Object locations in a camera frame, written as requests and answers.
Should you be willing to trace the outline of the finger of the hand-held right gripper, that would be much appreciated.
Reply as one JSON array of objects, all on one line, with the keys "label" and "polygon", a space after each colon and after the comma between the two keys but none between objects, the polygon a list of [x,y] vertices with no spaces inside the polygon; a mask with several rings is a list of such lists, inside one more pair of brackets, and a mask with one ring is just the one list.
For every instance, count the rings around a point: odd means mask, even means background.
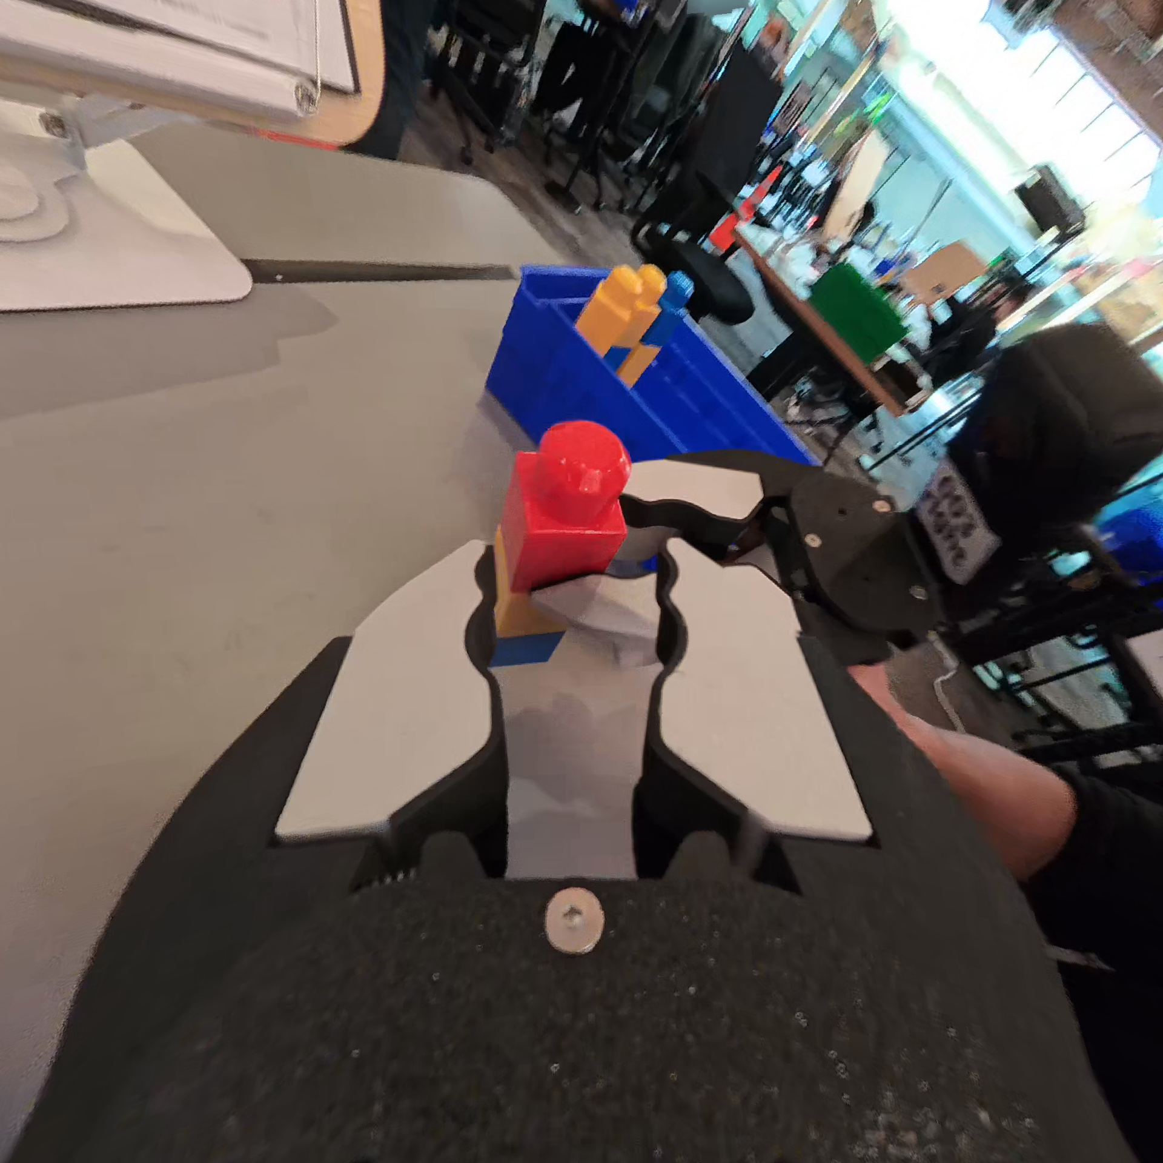
[{"label": "finger of the hand-held right gripper", "polygon": [[623,669],[652,665],[660,659],[662,612],[656,573],[578,577],[535,589],[531,603],[571,629],[603,637]]},{"label": "finger of the hand-held right gripper", "polygon": [[627,534],[617,568],[656,568],[672,539],[719,565],[776,568],[767,526],[779,492],[764,476],[769,460],[764,453],[730,453],[638,462],[618,499]]}]

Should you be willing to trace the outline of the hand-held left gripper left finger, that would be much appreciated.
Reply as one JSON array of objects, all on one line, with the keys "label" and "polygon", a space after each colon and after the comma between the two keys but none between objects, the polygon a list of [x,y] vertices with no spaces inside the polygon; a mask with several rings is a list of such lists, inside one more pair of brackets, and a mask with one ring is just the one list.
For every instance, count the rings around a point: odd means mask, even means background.
[{"label": "hand-held left gripper left finger", "polygon": [[468,542],[357,628],[275,824],[284,845],[370,841],[386,870],[417,866],[429,837],[469,838],[508,871],[508,748],[496,561]]}]

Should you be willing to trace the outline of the green plastic bin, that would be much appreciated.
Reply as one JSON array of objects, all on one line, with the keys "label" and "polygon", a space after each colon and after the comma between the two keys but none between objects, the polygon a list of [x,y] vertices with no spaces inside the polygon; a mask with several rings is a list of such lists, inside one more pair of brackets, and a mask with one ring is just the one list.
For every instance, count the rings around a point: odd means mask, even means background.
[{"label": "green plastic bin", "polygon": [[812,284],[807,303],[867,366],[909,338],[909,327],[888,295],[848,262]]}]

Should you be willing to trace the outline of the person's right forearm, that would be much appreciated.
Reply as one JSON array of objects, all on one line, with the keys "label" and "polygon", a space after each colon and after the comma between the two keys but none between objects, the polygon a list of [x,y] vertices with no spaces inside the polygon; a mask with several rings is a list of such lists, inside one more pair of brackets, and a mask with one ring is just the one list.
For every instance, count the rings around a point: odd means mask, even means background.
[{"label": "person's right forearm", "polygon": [[978,823],[1023,887],[1048,944],[1161,985],[1161,806],[925,722],[895,698],[882,664],[850,674]]}]

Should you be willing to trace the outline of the wooden work table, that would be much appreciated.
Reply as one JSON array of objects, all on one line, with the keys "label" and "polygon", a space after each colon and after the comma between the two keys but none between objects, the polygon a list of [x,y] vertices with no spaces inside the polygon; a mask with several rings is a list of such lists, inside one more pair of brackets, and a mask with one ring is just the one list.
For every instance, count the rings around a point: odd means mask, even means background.
[{"label": "wooden work table", "polygon": [[735,242],[750,258],[764,281],[766,297],[772,309],[798,334],[815,344],[828,364],[857,387],[865,396],[875,400],[896,418],[907,416],[910,401],[901,391],[881,378],[836,328],[824,319],[819,310],[781,274],[778,265],[770,261],[769,246],[776,236],[770,228],[746,223],[735,227]]}]

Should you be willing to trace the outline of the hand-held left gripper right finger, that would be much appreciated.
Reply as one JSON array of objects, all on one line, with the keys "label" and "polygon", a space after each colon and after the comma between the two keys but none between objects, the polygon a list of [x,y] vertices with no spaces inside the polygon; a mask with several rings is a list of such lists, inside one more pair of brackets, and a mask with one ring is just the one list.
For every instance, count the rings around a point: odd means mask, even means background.
[{"label": "hand-held left gripper right finger", "polygon": [[670,537],[656,596],[661,671],[633,792],[639,877],[710,834],[746,877],[793,877],[785,838],[848,847],[874,824],[804,648],[793,597],[754,563]]}]

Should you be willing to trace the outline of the black mounted light panel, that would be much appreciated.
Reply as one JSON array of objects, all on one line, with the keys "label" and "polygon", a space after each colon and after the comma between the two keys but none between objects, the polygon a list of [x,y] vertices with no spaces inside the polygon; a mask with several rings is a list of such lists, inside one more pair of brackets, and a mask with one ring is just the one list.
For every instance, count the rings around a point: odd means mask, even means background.
[{"label": "black mounted light panel", "polygon": [[1040,235],[1054,232],[1062,239],[1071,239],[1087,228],[1085,207],[1051,164],[1033,167],[1025,181],[1013,188],[1013,195]]}]

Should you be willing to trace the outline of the black office chair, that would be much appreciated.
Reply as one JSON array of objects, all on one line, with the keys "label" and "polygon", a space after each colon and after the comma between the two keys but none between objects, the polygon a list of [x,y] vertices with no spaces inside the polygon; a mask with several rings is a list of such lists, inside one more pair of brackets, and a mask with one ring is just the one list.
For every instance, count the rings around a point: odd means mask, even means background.
[{"label": "black office chair", "polygon": [[754,314],[747,285],[710,250],[710,236],[736,211],[781,93],[769,66],[736,45],[676,149],[675,175],[633,224],[630,242],[647,263],[691,279],[686,309],[695,321],[739,326]]}]

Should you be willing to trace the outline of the red mega block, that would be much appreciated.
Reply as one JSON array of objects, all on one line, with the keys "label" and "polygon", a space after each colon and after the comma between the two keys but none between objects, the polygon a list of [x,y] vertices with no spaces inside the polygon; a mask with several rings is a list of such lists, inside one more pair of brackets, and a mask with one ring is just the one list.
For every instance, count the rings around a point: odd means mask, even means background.
[{"label": "red mega block", "polygon": [[628,534],[621,498],[632,470],[623,442],[588,419],[555,424],[519,452],[500,525],[509,589],[605,573]]}]

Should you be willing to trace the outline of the blue plastic bin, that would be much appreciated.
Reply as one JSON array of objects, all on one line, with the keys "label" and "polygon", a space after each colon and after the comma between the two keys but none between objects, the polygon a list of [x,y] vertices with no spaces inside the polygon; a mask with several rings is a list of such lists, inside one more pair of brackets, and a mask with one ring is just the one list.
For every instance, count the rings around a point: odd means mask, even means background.
[{"label": "blue plastic bin", "polygon": [[525,267],[487,391],[534,444],[560,423],[613,431],[635,462],[754,451],[818,465],[735,365],[687,318],[635,385],[576,330],[607,269]]}]

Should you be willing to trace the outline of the instruction sheet on white stand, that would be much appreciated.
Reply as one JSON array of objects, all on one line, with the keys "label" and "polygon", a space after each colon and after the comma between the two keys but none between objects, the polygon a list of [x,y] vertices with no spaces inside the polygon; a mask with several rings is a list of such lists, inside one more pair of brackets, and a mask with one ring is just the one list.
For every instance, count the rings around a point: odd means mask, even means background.
[{"label": "instruction sheet on white stand", "polygon": [[244,264],[129,141],[183,121],[360,138],[385,90],[382,9],[342,3],[355,95],[182,36],[4,1],[3,313],[248,297]]}]

